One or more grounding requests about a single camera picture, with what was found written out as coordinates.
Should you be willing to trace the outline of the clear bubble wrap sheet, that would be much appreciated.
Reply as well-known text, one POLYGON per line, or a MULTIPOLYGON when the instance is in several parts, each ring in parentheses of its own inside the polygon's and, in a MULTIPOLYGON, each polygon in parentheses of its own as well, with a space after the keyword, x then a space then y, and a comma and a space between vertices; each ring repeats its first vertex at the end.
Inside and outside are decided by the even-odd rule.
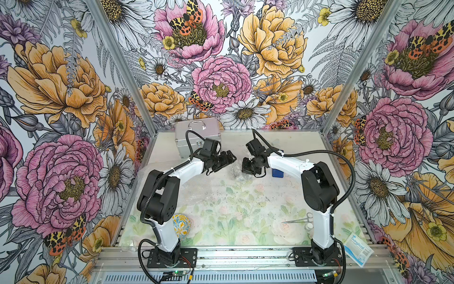
POLYGON ((253 175, 249 175, 242 171, 242 163, 239 161, 236 161, 231 165, 229 172, 230 172, 231 178, 235 182, 248 182, 248 181, 252 181, 252 179, 253 179, 253 175))

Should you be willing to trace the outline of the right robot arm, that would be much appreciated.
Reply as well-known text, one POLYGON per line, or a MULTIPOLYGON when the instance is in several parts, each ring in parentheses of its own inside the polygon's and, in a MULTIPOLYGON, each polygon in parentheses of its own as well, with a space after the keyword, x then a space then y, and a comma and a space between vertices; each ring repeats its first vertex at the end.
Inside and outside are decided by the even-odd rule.
POLYGON ((337 204, 340 193, 328 165, 299 159, 300 156, 315 154, 315 151, 287 155, 272 146, 265 148, 257 138, 248 142, 246 148, 252 158, 242 161, 243 173, 255 176, 263 169, 272 168, 301 179, 305 203, 313 214, 310 255, 315 264, 325 265, 337 249, 333 207, 337 204))

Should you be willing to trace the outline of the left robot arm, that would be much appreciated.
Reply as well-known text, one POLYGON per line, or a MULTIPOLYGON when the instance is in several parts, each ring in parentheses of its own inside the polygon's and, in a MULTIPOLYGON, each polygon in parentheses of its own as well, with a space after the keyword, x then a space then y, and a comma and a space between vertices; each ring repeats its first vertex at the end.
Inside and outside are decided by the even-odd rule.
POLYGON ((232 151, 218 152, 219 142, 207 138, 201 149, 190 154, 188 160, 166 172, 152 170, 145 179, 137 201, 140 221, 151 226, 157 242, 153 244, 151 261, 175 267, 183 258, 181 241, 175 232, 173 215, 177 209, 180 186, 203 173, 210 174, 236 162, 232 151))

